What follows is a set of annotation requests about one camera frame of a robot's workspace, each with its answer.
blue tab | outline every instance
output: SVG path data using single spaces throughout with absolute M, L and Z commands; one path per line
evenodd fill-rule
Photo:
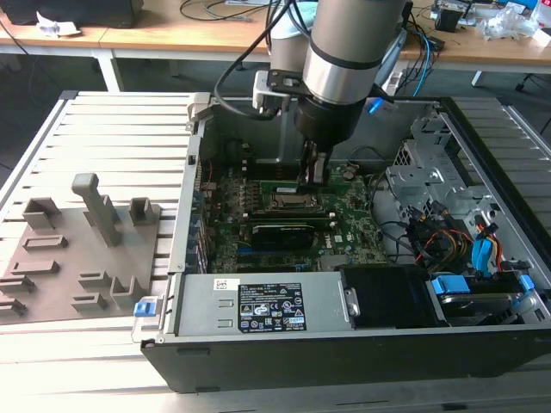
M 536 286 L 534 285 L 534 281 L 532 281 L 530 276 L 527 274 L 520 276 L 520 283 L 523 286 L 525 292 L 528 292 L 536 288 Z
M 134 306 L 135 317 L 155 317 L 155 309 L 157 303 L 152 302 L 139 302 Z
M 440 281 L 438 279 L 432 281 L 432 287 L 434 288 L 436 295 L 444 294 L 444 288 L 440 285 Z
M 476 239 L 473 244 L 473 254 L 471 255 L 473 267 L 481 272 L 485 278 L 490 278 L 492 274 L 488 270 L 488 262 L 492 257 L 492 242 L 489 239 Z
M 440 275 L 432 281 L 436 295 L 467 294 L 471 292 L 465 277 L 462 275 Z

blue cable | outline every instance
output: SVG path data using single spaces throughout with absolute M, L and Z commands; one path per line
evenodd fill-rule
M 419 84 L 417 85 L 417 88 L 413 93 L 414 96 L 417 96 L 417 93 L 419 93 L 419 91 L 421 90 L 421 87 L 423 86 L 424 80 L 427 76 L 427 69 L 429 68 L 429 62 L 430 62 L 430 43 L 427 39 L 427 36 L 425 36 L 420 32 L 417 32 L 417 34 L 423 37 L 424 43 L 427 47 L 427 61 L 424 63 L 423 74 L 421 75 L 421 80 L 419 80 Z

aluminum profile table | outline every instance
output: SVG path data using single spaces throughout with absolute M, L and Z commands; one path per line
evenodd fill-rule
M 163 207 L 150 285 L 152 295 L 162 294 L 189 142 L 189 100 L 186 94 L 97 92 L 60 100 L 0 191 L 0 266 L 25 227 L 21 214 L 28 198 L 47 194 L 63 207 L 80 207 L 67 183 L 75 172 L 94 171 L 115 204 L 149 196 Z M 3 407 L 95 413 L 461 408 L 502 413 L 548 411 L 551 402 L 549 358 L 496 379 L 180 395 L 168 389 L 132 342 L 132 324 L 131 317 L 112 317 L 0 326 Z

barcode sticker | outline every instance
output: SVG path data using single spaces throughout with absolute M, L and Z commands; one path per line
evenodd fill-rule
M 214 290 L 238 291 L 239 278 L 215 278 Z

power supply label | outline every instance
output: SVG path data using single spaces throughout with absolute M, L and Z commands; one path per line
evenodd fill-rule
M 299 282 L 239 285 L 238 328 L 242 333 L 305 331 L 306 312 Z

